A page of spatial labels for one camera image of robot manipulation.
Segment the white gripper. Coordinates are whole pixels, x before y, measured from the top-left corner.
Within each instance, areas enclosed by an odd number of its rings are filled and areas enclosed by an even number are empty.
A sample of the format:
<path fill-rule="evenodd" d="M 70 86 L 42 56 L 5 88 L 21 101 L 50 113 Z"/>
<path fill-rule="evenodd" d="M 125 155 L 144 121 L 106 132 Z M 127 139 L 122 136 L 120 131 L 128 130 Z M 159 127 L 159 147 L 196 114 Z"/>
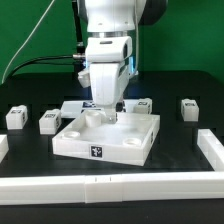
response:
<path fill-rule="evenodd" d="M 130 36 L 88 39 L 85 51 L 89 66 L 91 91 L 94 102 L 105 109 L 108 122 L 116 122 L 114 108 L 129 82 L 129 65 L 125 62 L 132 54 Z"/>

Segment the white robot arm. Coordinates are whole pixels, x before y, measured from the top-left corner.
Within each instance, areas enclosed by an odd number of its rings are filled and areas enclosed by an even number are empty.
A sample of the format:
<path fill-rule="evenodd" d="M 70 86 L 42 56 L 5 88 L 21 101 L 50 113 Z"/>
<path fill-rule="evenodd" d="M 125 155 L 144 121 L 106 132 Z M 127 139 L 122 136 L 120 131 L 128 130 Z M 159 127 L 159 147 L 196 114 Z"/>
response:
<path fill-rule="evenodd" d="M 141 24 L 155 24 L 167 6 L 168 0 L 78 0 L 89 33 L 86 68 L 78 79 L 91 89 L 109 123 L 117 121 L 116 105 L 138 73 L 139 37 L 130 33 L 137 33 Z"/>

